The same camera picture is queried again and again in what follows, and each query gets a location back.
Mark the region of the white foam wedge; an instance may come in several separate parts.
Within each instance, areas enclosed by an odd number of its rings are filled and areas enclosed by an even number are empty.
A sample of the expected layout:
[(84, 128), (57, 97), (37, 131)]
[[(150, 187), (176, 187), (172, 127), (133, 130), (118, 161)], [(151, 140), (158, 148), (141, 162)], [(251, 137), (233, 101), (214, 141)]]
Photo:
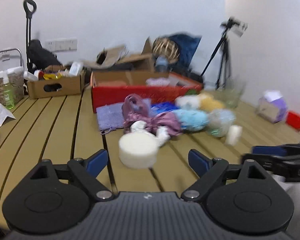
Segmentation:
[(226, 135), (225, 143), (230, 146), (236, 145), (242, 135), (242, 131), (242, 126), (231, 125)]

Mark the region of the iridescent mesh bath pouf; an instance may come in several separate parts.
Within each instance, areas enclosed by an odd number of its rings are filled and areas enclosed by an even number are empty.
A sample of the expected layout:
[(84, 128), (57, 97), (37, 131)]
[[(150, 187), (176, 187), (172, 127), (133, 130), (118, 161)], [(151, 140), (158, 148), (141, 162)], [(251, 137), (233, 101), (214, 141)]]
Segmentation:
[(226, 136), (236, 120), (235, 114), (228, 109), (215, 109), (208, 114), (207, 131), (215, 138)]

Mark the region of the light blue plush toy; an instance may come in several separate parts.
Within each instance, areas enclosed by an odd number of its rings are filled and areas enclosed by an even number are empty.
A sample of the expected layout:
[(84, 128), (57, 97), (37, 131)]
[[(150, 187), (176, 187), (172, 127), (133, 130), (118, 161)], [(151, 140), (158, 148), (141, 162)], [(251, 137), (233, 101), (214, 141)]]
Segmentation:
[(176, 109), (172, 113), (178, 119), (181, 129), (190, 132), (203, 130), (209, 123), (208, 115), (204, 111), (192, 109)]

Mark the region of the white round foam sponge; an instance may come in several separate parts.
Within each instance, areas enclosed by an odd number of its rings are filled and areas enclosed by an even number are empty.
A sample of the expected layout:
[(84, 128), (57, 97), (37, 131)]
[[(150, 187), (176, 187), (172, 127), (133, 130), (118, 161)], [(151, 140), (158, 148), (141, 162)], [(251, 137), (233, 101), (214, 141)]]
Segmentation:
[(159, 150), (155, 137), (141, 132), (123, 135), (119, 139), (119, 159), (128, 168), (151, 168)]

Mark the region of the white sock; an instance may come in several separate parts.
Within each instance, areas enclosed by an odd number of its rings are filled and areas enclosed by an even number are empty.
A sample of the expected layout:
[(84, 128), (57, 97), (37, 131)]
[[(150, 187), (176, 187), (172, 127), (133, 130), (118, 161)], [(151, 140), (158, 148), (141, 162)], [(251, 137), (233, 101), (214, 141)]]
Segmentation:
[(170, 140), (171, 137), (168, 133), (168, 129), (166, 126), (159, 126), (156, 132), (152, 132), (146, 129), (146, 125), (147, 123), (145, 121), (136, 121), (131, 125), (130, 131), (150, 135), (156, 140), (159, 147), (163, 146), (164, 144), (166, 144), (166, 142)]

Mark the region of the purple knit cloth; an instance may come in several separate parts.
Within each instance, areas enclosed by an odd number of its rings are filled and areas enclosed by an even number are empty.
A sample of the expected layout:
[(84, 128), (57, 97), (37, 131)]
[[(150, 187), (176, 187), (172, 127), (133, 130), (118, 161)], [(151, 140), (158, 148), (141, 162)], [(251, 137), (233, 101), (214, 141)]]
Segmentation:
[(97, 123), (100, 131), (123, 128), (122, 102), (96, 108)]

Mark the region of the yellow white plush toy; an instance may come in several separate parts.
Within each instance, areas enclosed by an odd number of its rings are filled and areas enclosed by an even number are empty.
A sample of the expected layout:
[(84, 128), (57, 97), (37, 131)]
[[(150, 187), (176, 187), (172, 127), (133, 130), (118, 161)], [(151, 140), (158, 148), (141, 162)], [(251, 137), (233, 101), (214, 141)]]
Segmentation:
[(207, 93), (179, 96), (175, 99), (174, 104), (181, 109), (201, 110), (208, 113), (216, 109), (225, 109), (224, 103)]

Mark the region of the pink satin cloth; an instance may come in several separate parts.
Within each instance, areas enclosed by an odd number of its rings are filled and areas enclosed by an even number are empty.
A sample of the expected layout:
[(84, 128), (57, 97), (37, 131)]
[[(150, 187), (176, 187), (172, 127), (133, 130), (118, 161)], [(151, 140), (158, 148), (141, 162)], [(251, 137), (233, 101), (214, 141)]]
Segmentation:
[(136, 121), (145, 121), (148, 131), (156, 132), (159, 126), (166, 126), (170, 137), (176, 137), (182, 133), (180, 123), (172, 112), (165, 112), (154, 117), (149, 115), (149, 107), (137, 94), (128, 95), (122, 105), (124, 118), (123, 128), (130, 132), (131, 125)]

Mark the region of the red scrub sponge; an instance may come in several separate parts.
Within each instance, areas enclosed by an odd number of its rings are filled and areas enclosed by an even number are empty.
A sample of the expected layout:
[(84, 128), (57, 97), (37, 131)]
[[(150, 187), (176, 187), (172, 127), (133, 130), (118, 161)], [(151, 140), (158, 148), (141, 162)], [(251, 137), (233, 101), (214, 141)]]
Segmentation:
[(115, 81), (102, 81), (99, 82), (98, 87), (126, 87), (128, 84), (122, 80), (115, 80)]

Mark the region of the lilac fuzzy cloth roll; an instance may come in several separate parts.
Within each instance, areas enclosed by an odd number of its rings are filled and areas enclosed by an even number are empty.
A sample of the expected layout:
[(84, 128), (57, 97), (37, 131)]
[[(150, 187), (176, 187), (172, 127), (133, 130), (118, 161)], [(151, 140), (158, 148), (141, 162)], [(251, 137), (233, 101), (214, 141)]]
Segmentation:
[(160, 78), (149, 78), (146, 80), (147, 86), (160, 86), (160, 87), (166, 87), (170, 86), (170, 80), (165, 77)]

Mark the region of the small red object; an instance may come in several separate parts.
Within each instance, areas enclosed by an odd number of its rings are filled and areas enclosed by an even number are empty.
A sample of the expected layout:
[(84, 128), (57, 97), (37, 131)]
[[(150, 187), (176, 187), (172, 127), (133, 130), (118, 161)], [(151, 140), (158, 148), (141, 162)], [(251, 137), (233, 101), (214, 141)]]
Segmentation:
[(286, 124), (300, 132), (300, 114), (294, 111), (288, 111)]

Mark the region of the purple tissue box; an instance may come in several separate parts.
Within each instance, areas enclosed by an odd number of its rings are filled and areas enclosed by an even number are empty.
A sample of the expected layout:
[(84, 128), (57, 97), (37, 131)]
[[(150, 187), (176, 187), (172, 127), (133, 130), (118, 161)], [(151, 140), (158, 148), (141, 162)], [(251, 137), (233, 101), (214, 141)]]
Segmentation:
[(256, 114), (275, 124), (284, 120), (288, 111), (285, 98), (279, 90), (266, 90), (258, 100)]

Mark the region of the small brown cardboard box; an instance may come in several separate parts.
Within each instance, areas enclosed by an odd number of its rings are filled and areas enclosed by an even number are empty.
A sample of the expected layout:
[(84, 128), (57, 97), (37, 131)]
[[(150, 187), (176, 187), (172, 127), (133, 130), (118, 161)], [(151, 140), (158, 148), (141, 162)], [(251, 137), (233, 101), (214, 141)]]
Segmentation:
[(36, 70), (38, 79), (27, 81), (27, 90), (31, 99), (81, 94), (84, 88), (85, 70), (71, 76), (62, 66), (48, 66), (44, 71)]

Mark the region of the open brown cardboard box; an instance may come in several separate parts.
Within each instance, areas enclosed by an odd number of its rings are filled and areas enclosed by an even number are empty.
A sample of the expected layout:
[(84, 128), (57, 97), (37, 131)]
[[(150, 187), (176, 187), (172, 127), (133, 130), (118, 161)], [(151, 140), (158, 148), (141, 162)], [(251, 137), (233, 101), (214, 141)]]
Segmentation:
[(150, 37), (147, 38), (140, 53), (130, 53), (123, 57), (117, 64), (108, 69), (95, 69), (98, 71), (123, 71), (123, 70), (142, 70), (154, 72), (154, 59), (152, 54), (152, 43)]

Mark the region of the wall power strip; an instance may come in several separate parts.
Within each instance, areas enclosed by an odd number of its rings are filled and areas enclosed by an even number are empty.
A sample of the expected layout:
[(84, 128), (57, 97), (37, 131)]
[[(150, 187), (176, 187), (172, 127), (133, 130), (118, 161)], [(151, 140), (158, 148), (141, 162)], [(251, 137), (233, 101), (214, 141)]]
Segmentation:
[(63, 38), (58, 40), (45, 41), (44, 48), (51, 52), (76, 51), (77, 45), (78, 45), (78, 39)]

